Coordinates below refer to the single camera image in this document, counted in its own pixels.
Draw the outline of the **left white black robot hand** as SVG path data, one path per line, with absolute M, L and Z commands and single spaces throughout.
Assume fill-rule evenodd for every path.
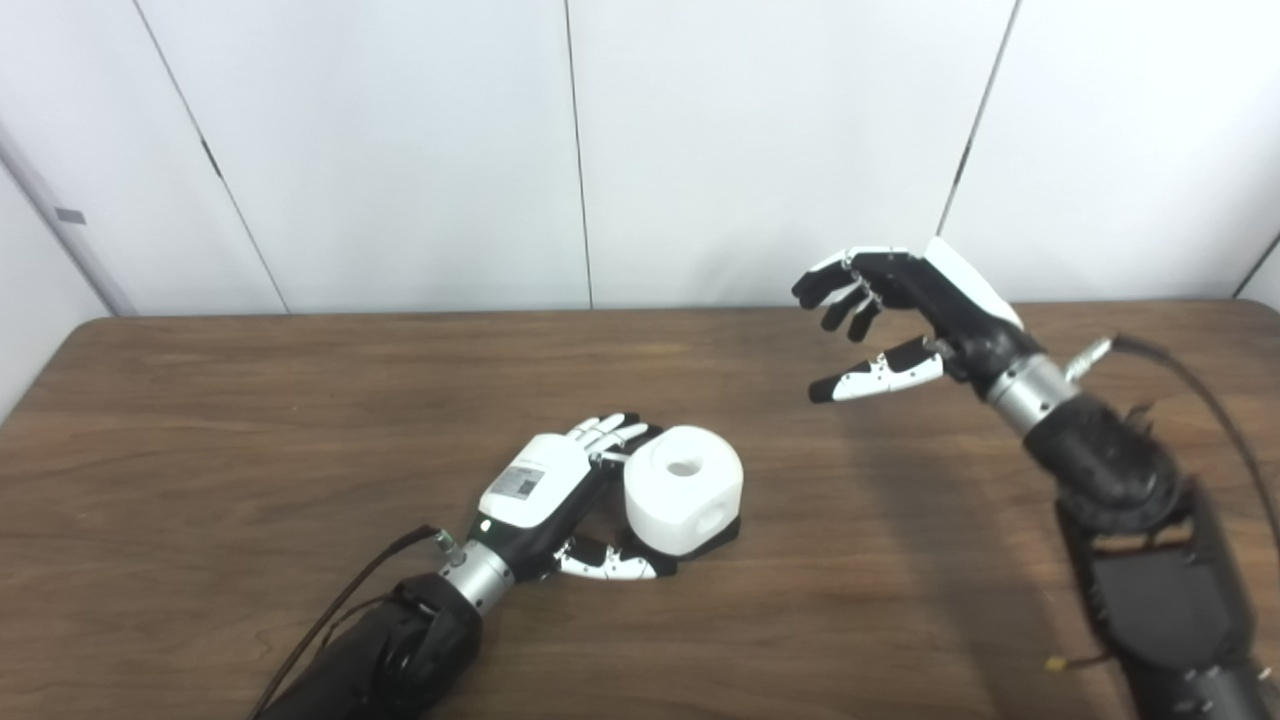
M 677 561 L 641 550 L 635 538 L 608 544 L 579 533 L 621 484 L 625 464 L 662 432 L 635 413 L 616 413 L 534 436 L 481 495 L 468 546 L 498 561 L 507 585 L 558 571 L 609 582 L 675 575 Z

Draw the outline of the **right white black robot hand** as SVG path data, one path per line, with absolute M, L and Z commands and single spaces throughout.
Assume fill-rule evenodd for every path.
M 886 310 L 916 311 L 932 329 L 812 382 L 813 404 L 883 395 L 943 375 L 983 395 L 1018 363 L 1044 351 L 1012 306 L 941 237 L 922 255 L 893 247 L 838 251 L 808 269 L 791 293 L 806 310 L 824 304 L 820 328 L 845 325 L 852 343 L 863 342 Z

